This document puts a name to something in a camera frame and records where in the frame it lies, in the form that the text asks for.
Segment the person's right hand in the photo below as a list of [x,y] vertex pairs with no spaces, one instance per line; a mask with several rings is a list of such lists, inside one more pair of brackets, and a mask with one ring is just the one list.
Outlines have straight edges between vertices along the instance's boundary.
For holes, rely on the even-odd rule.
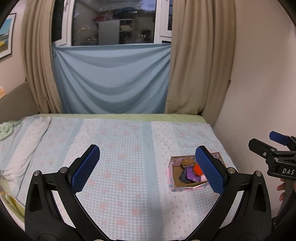
[[286,188],[286,182],[284,179],[281,179],[281,184],[277,186],[276,190],[281,191],[281,194],[279,196],[279,201],[283,201],[285,198],[285,188]]

